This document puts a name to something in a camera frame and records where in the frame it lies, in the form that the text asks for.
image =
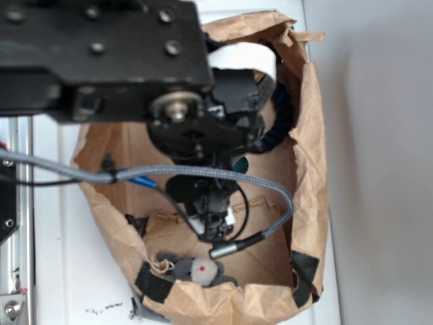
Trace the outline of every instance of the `black tape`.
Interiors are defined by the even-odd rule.
[[[159,278],[150,271],[149,263],[143,263],[138,273],[135,285],[151,300],[157,303],[164,303],[173,287],[173,282]]]
[[[147,318],[156,322],[170,324],[169,320],[143,305],[137,293],[134,292],[134,297],[131,298],[131,302],[133,304],[133,310],[131,310],[129,315],[131,320],[133,320],[135,316],[138,316],[140,318]]]
[[[312,294],[313,280],[319,266],[319,260],[310,255],[292,251],[292,266],[298,274],[298,289],[294,293],[294,299],[298,308],[301,308]]]

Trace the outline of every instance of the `black metal bracket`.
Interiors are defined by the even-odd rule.
[[[15,166],[0,161],[0,174],[16,178]],[[0,181],[0,246],[18,229],[16,185]]]

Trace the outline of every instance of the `black cable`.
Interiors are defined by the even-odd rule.
[[[241,236],[241,234],[245,230],[246,225],[248,223],[248,220],[250,218],[250,204],[248,202],[248,198],[246,197],[244,190],[239,185],[237,185],[237,188],[239,188],[239,191],[241,192],[242,197],[244,198],[244,201],[245,201],[245,219],[244,219],[244,224],[242,225],[241,229],[239,229],[239,231],[237,232],[237,234],[234,237],[232,237],[231,239],[228,240],[229,242],[231,242],[232,240],[235,240],[235,239],[239,238],[239,236]]]
[[[175,208],[176,209],[176,212],[188,223],[188,225],[189,225],[189,222],[188,222],[188,217],[187,217],[187,215],[185,214],[185,212],[183,212],[182,211],[182,209],[181,208],[179,208],[179,205],[177,204],[177,202],[175,201],[175,199],[169,194],[169,193],[167,193],[166,191],[164,191],[161,187],[159,187],[159,186],[156,186],[155,188],[155,191],[157,191],[158,193],[160,193],[161,195],[163,195],[163,197],[165,197],[165,199],[167,199],[170,203],[171,203],[171,205],[173,206],[173,208]]]
[[[8,176],[4,176],[0,174],[0,181],[5,181],[7,183],[14,183],[16,185],[21,186],[31,186],[33,188],[37,187],[46,187],[46,186],[60,186],[60,185],[68,185],[75,184],[81,182],[79,179],[67,179],[65,181],[45,181],[45,182],[33,182],[33,181],[20,181],[19,179],[11,178]]]

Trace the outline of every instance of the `teal object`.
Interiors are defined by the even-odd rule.
[[[237,173],[246,174],[246,172],[248,171],[248,167],[249,166],[250,166],[250,164],[248,163],[247,158],[242,157],[233,166],[233,171],[235,171]]]

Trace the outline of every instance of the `cable connector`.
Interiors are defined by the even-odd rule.
[[[247,247],[250,247],[258,242],[261,242],[265,239],[265,236],[262,232],[258,232],[255,235],[252,235],[243,240],[236,240],[235,242],[228,242],[223,244],[218,244],[214,246],[213,249],[209,251],[209,256],[211,259],[219,259],[220,257],[224,257],[239,251],[244,250]]]

